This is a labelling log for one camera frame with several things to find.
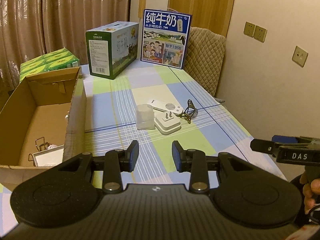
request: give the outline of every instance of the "table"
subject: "table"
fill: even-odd
[[[190,173],[178,173],[171,155],[172,141],[178,140],[184,149],[194,148],[207,155],[221,151],[232,153],[283,179],[285,177],[271,158],[252,152],[249,132],[208,94],[184,70],[135,60],[115,80],[91,76],[82,66],[87,95],[85,148],[94,155],[108,150],[126,149],[132,140],[139,141],[140,154],[132,173],[122,172],[127,183],[185,183]],[[135,107],[149,98],[187,106],[191,99],[198,115],[191,124],[181,120],[181,129],[164,136],[155,130],[137,130]],[[217,187],[216,172],[209,172],[210,187]],[[95,187],[102,185],[102,172],[96,172]],[[0,185],[0,236],[16,225],[9,199],[11,192]]]

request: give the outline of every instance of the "human hand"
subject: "human hand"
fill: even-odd
[[[320,195],[320,179],[315,179],[310,183],[308,183],[306,172],[304,172],[300,177],[300,183],[305,184],[303,186],[302,193],[305,196],[304,198],[304,212],[305,214],[309,213],[309,210],[314,207],[316,201],[312,196],[314,194]]]

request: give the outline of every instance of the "remote control button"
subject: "remote control button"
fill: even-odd
[[[168,110],[173,110],[176,108],[176,106],[174,104],[168,103],[165,105],[165,108]]]

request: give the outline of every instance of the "nutrition label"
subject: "nutrition label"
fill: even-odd
[[[108,41],[89,40],[89,51],[92,72],[109,76]]]

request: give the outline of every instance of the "white power adapter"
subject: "white power adapter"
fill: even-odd
[[[171,111],[157,114],[155,117],[155,126],[163,135],[169,135],[181,129],[179,118]]]

